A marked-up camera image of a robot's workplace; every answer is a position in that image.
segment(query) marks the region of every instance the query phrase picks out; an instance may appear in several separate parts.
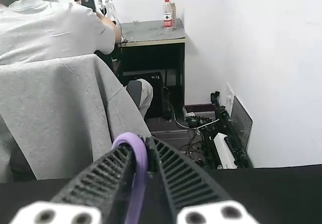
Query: screw hole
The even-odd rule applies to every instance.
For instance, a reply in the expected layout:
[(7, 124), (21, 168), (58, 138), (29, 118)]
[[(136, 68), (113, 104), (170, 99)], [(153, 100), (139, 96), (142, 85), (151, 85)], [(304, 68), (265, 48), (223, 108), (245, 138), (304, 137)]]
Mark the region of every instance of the screw hole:
[(55, 212), (53, 210), (44, 210), (36, 216), (37, 224), (46, 224), (51, 223), (55, 217)]
[(241, 212), (240, 210), (236, 209), (235, 207), (232, 206), (226, 206), (221, 210), (222, 215), (225, 218), (230, 218), (230, 219), (238, 219), (241, 218)]
[(75, 216), (72, 224), (90, 224), (92, 222), (92, 217), (87, 213), (81, 213)]
[(186, 222), (188, 224), (204, 224), (206, 223), (206, 219), (202, 214), (198, 212), (191, 212), (187, 214)]

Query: person's arm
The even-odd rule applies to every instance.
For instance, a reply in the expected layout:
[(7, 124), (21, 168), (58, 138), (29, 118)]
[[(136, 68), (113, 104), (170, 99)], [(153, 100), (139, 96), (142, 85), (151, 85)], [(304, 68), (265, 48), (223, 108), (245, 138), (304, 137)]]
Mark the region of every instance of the person's arm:
[(78, 4), (72, 4), (71, 13), (75, 16), (75, 22), (80, 27), (80, 34), (87, 33), (91, 38), (90, 48), (98, 50), (103, 54), (113, 52), (115, 43), (121, 41), (121, 32), (116, 25), (103, 15), (96, 14), (92, 9)]
[(103, 14), (97, 13), (97, 17), (99, 17), (100, 20), (106, 25), (110, 26), (114, 32), (115, 32), (115, 42), (120, 43), (122, 39), (121, 31), (120, 29), (108, 18), (106, 18)]

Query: black table surface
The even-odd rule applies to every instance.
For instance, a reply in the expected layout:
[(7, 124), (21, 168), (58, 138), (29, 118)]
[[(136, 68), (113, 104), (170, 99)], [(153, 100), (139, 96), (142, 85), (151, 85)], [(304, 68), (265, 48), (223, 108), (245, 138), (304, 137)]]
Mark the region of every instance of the black table surface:
[[(242, 203), (261, 224), (320, 223), (322, 165), (216, 170), (209, 174)], [(9, 223), (18, 209), (37, 200), (50, 200), (68, 180), (0, 184), (0, 223)], [(151, 180), (140, 223), (164, 222), (158, 207), (158, 185)]]

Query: person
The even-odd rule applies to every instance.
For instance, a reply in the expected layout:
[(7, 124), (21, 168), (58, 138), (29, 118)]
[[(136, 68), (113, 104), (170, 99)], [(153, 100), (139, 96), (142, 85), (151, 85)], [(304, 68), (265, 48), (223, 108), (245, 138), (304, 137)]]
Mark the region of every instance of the person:
[[(76, 3), (0, 0), (0, 65), (65, 58), (100, 51), (110, 54), (121, 41), (117, 26)], [(144, 117), (153, 99), (145, 80), (139, 110)]]

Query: desk surface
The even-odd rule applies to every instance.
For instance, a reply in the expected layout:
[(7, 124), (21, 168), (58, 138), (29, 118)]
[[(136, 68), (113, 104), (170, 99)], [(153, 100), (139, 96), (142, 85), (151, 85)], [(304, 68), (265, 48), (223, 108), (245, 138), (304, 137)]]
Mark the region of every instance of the desk surface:
[(122, 33), (127, 43), (121, 47), (184, 43), (186, 32), (180, 19), (177, 19), (177, 28), (166, 30), (163, 21), (133, 22), (121, 24)]
[[(322, 165), (275, 169), (209, 171), (260, 224), (320, 223)], [(0, 223), (36, 200), (50, 200), (67, 180), (0, 184)], [(160, 203), (159, 180), (149, 179), (139, 224), (168, 223)]]

